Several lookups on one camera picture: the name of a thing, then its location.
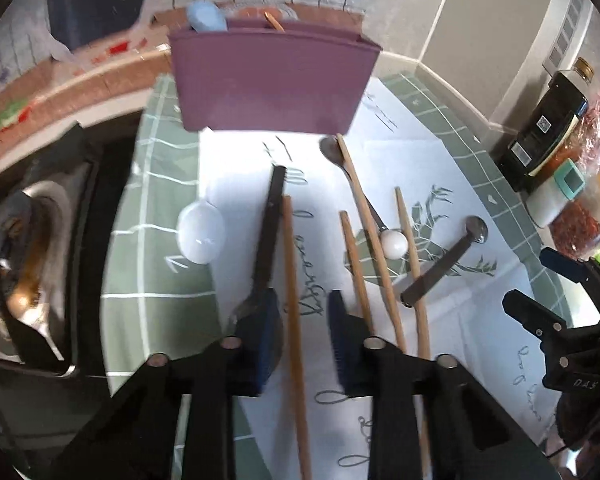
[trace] bottle cap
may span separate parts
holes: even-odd
[[[554,180],[567,200],[576,198],[576,195],[582,191],[585,185],[584,177],[570,158],[567,158],[555,170]]]
[[[587,84],[591,83],[594,74],[593,68],[589,63],[587,63],[587,61],[584,58],[579,57],[573,64],[573,69],[582,76],[582,78],[584,79],[584,81],[587,82]]]

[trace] purple box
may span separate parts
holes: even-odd
[[[170,34],[184,127],[345,134],[381,47],[344,28],[227,20]]]

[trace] white container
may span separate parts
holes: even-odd
[[[526,210],[539,228],[547,227],[583,188],[584,178],[568,158],[529,195]]]

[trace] black clamp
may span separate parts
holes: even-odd
[[[600,264],[575,261],[551,248],[541,263],[575,283],[581,283],[600,313]],[[542,384],[551,390],[600,396],[600,322],[567,328],[563,318],[518,290],[502,300],[504,311],[540,341],[546,372]]]
[[[182,479],[234,480],[232,397],[261,393],[279,323],[270,288],[234,335],[174,361],[151,355],[56,459],[52,480],[170,478],[183,394],[191,401]]]
[[[525,432],[451,355],[402,354],[347,314],[339,290],[328,321],[338,380],[350,397],[373,397],[370,480],[422,478],[414,395],[422,395],[436,480],[558,479]]]

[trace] wooden chopstick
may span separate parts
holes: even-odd
[[[395,200],[398,203],[398,217],[400,218],[400,228],[402,234],[407,238],[409,244],[409,263],[411,265],[411,274],[416,280],[422,270],[420,269],[420,257],[418,256],[418,247],[413,236],[411,228],[411,219],[407,208],[404,205],[402,190],[399,187],[395,188]],[[416,332],[418,333],[418,357],[421,359],[431,359],[431,343],[429,341],[429,320],[427,319],[427,307],[424,304],[424,298],[420,298],[413,305],[416,311]],[[425,478],[429,474],[429,437],[427,429],[426,414],[422,412],[422,428],[420,430],[420,460],[422,462],[422,477]]]
[[[283,27],[282,25],[280,25],[280,22],[270,12],[265,12],[264,13],[264,17],[271,24],[271,27],[275,28],[276,30],[278,30],[280,32],[284,32],[285,31],[285,27]]]
[[[344,235],[344,243],[347,247],[347,253],[349,254],[349,261],[351,262],[351,275],[353,277],[353,288],[356,291],[356,299],[362,310],[362,317],[366,322],[366,326],[369,332],[374,333],[374,321],[371,318],[371,307],[369,305],[369,297],[366,294],[365,279],[362,274],[362,265],[360,264],[360,257],[358,256],[358,247],[356,245],[356,239],[351,229],[351,222],[349,221],[349,215],[346,211],[340,212],[340,223],[342,224],[342,234]]]
[[[413,229],[411,229],[411,220],[407,213],[407,208],[404,205],[402,191],[399,187],[395,188],[395,199],[398,203],[398,216],[400,217],[400,228],[402,234],[407,238],[409,243],[409,263],[411,264],[411,274],[416,280],[422,273],[420,270],[420,258],[418,257],[418,248],[416,240],[413,237]],[[416,311],[416,331],[418,333],[418,357],[422,359],[431,359],[431,343],[429,340],[429,320],[427,319],[427,306],[424,303],[424,298],[420,298],[413,305]]]
[[[378,227],[371,216],[371,211],[369,211],[369,206],[366,203],[365,193],[362,191],[362,186],[360,185],[358,174],[356,173],[356,168],[353,166],[353,161],[349,155],[349,150],[344,142],[344,138],[341,134],[338,134],[337,139],[340,150],[342,151],[342,156],[344,158],[344,167],[347,170],[347,173],[349,173],[351,180],[353,196],[358,204],[360,219],[362,220],[362,225],[364,226],[366,233],[369,236],[369,240],[371,241],[371,250],[373,253],[372,256],[376,260],[376,263],[379,267],[378,271],[380,273],[380,282],[382,283],[382,288],[384,288],[384,302],[387,312],[389,313],[391,323],[394,326],[395,341],[398,345],[398,348],[406,354],[407,342],[404,338],[404,333],[402,332],[402,321],[400,320],[398,305],[395,302],[394,288],[391,284],[391,278],[389,277],[389,271],[387,270],[384,254],[382,253],[382,245],[380,244],[380,238],[378,237],[377,231]]]
[[[289,342],[289,362],[293,384],[293,406],[296,418],[296,440],[302,480],[311,480],[311,455],[309,453],[309,427],[306,422],[304,400],[304,368],[300,336],[300,306],[296,283],[296,247],[294,245],[293,208],[291,197],[282,197],[283,233],[285,241],[286,327]]]

